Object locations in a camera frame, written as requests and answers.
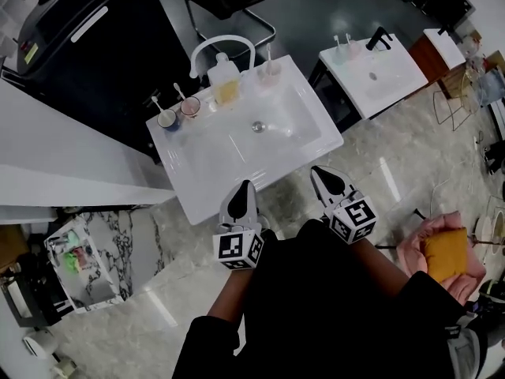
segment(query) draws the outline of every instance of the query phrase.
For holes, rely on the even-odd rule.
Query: faucet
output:
[[[387,38],[392,42],[393,39],[390,37],[390,35],[387,33],[387,31],[382,28],[382,27],[378,27],[377,31],[375,34],[373,34],[373,37],[370,39],[370,42],[368,42],[366,44],[366,48],[371,51],[375,45],[377,45],[377,43],[380,41],[384,44],[384,46],[387,48],[388,51],[391,50],[391,47],[389,46],[389,44],[382,38],[382,36],[385,35],[387,36]]]
[[[214,38],[210,38],[210,39],[207,39],[206,41],[202,42],[192,52],[192,54],[191,54],[191,72],[189,72],[189,76],[192,79],[196,79],[198,77],[198,73],[196,72],[196,56],[205,47],[208,47],[209,45],[212,45],[213,43],[221,42],[221,41],[237,41],[237,42],[245,43],[248,46],[248,48],[251,50],[251,55],[249,56],[249,71],[251,71],[254,68],[254,60],[256,59],[256,49],[254,48],[254,45],[250,40],[243,38],[241,36],[236,36],[236,35],[215,36]]]

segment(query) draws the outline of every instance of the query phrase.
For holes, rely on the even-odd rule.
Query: floor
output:
[[[162,2],[183,45],[191,51],[198,41],[182,0]],[[290,14],[275,14],[274,4]],[[257,12],[271,22],[282,23],[275,55],[289,52],[306,75],[317,52],[332,45],[336,32],[349,32],[361,39],[381,24],[409,46],[423,27],[430,26],[428,19],[400,0],[275,0],[260,5]],[[198,17],[204,28],[214,26],[203,14]],[[435,90],[432,86],[372,121],[359,122],[343,134],[341,148],[261,191],[259,208],[278,236],[292,237],[306,220],[322,215],[309,179],[314,164],[346,172],[372,198],[379,213],[370,238],[375,244],[398,245],[420,223],[413,216],[415,208],[426,216],[459,210],[472,230],[478,216],[492,215],[505,206],[499,199],[503,176],[486,175],[481,158],[482,147],[496,141],[488,111],[478,111],[452,132],[450,121],[443,125],[436,121]],[[439,117],[444,118],[447,103],[437,95],[435,104]],[[477,109],[475,99],[468,99],[466,106]],[[458,114],[464,118],[466,113]],[[475,144],[479,137],[482,142]],[[177,200],[139,212],[154,216],[162,246],[173,260],[128,302],[69,315],[51,329],[60,341],[61,352],[80,366],[82,377],[170,377],[190,322],[208,311],[229,274],[212,260],[215,220],[190,226]],[[480,248],[477,253],[486,263],[488,276],[497,277],[505,258],[500,252],[486,250]],[[386,254],[395,260],[394,252]],[[505,352],[497,349],[493,355],[496,365]],[[487,374],[494,368],[488,365]]]

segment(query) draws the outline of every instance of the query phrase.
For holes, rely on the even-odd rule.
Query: white handle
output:
[[[75,43],[77,42],[81,37],[82,35],[84,35],[86,33],[87,30],[89,30],[94,24],[96,21],[98,21],[100,18],[102,18],[106,12],[109,11],[109,9],[107,8],[107,6],[104,6],[102,7],[101,9],[99,9],[94,15],[93,17],[91,17],[89,20],[87,20],[82,27],[80,27],[71,37],[70,37],[70,40]]]

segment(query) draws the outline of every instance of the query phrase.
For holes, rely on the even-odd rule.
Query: marble floor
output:
[[[359,122],[343,134],[341,148],[314,162],[346,172],[372,198],[380,218],[371,237],[375,244],[399,244],[420,223],[412,215],[415,208],[426,216],[459,210],[472,230],[479,215],[503,206],[503,175],[486,175],[481,157],[482,147],[496,141],[488,110],[452,132],[450,121],[436,121],[435,90],[432,86],[374,120]],[[447,105],[437,99],[436,106],[444,118]],[[477,104],[469,100],[467,106]],[[459,116],[464,118],[464,110]],[[281,237],[294,236],[306,220],[321,216],[309,179],[314,164],[258,195],[261,212]],[[229,274],[212,261],[215,220],[190,226],[177,200],[138,212],[154,216],[171,262],[127,302],[69,315],[51,329],[60,352],[75,359],[82,377],[170,377],[190,322],[208,311]],[[501,252],[482,249],[479,257],[486,258],[489,277],[505,266]],[[499,363],[502,354],[497,350],[492,363]],[[494,366],[486,369],[491,373]]]

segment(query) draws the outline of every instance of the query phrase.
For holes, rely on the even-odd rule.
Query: black faucet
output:
[[[382,28],[382,27],[378,27],[377,31],[375,34],[373,34],[373,37],[372,39],[370,40],[370,42],[368,42],[366,44],[366,48],[371,51],[375,45],[377,45],[377,43],[380,41],[384,44],[384,46],[387,48],[388,51],[391,50],[391,47],[389,46],[389,44],[382,38],[382,36],[385,35],[387,36],[387,38],[389,38],[389,40],[392,42],[393,39],[389,36],[389,34],[387,33],[387,31]]]

